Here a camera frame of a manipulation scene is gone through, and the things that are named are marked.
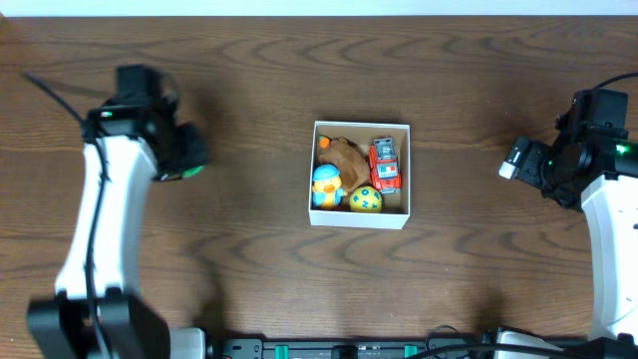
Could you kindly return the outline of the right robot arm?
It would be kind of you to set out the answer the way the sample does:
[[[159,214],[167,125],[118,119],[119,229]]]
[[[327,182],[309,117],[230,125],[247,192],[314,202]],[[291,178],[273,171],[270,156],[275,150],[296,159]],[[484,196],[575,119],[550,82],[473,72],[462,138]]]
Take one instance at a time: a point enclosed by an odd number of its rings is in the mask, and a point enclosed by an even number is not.
[[[593,339],[637,336],[637,146],[625,128],[628,97],[594,87],[575,93],[548,145],[518,138],[498,173],[585,215],[590,236]]]

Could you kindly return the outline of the yellow ball blue letters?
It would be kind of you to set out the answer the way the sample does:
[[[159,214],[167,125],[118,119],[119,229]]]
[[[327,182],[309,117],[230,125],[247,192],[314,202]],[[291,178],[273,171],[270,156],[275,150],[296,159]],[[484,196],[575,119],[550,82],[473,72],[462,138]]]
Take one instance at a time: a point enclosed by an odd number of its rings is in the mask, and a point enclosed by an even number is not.
[[[373,186],[363,185],[350,194],[349,206],[354,212],[378,213],[383,209],[383,197]]]

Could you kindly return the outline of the red toy fire truck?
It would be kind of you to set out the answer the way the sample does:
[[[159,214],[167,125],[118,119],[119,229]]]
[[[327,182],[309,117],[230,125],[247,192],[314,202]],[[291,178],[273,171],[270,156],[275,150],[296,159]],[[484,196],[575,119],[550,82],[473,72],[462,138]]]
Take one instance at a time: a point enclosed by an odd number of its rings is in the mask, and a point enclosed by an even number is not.
[[[396,193],[402,188],[402,177],[393,138],[378,138],[369,150],[371,183],[381,194]]]

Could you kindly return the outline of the green ridged disc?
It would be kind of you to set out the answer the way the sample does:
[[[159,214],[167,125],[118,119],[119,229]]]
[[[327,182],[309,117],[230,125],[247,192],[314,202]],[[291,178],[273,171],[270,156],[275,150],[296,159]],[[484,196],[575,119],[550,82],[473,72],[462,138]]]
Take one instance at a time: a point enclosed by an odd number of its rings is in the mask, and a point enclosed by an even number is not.
[[[204,169],[204,166],[198,166],[184,171],[181,175],[183,179],[191,178],[199,174]]]

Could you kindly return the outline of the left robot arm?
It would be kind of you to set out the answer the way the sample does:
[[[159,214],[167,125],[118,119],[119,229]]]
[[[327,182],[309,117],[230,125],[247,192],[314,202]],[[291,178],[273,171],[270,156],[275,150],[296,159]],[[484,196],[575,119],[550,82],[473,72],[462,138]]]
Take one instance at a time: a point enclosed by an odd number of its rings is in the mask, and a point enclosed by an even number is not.
[[[75,233],[51,299],[27,325],[46,358],[205,358],[203,330],[170,328],[141,298],[139,248],[153,182],[191,178],[208,163],[192,123],[175,119],[168,75],[120,66],[116,91],[78,120],[85,179]]]

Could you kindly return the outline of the yellow duck toy blue hat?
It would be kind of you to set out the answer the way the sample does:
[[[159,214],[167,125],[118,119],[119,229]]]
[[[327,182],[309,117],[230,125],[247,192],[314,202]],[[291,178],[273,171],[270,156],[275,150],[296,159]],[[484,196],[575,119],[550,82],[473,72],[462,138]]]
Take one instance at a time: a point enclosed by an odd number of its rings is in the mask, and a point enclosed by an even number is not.
[[[312,204],[324,210],[335,209],[347,195],[340,170],[331,164],[321,165],[314,170],[311,189]]]

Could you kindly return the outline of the brown plush toy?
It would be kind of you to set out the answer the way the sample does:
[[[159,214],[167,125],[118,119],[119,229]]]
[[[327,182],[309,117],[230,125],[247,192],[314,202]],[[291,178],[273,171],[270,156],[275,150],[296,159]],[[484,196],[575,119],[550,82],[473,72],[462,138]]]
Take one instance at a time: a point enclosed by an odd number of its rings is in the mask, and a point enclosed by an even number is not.
[[[345,138],[319,137],[319,163],[334,165],[340,171],[343,189],[351,192],[370,181],[370,167],[359,150]]]

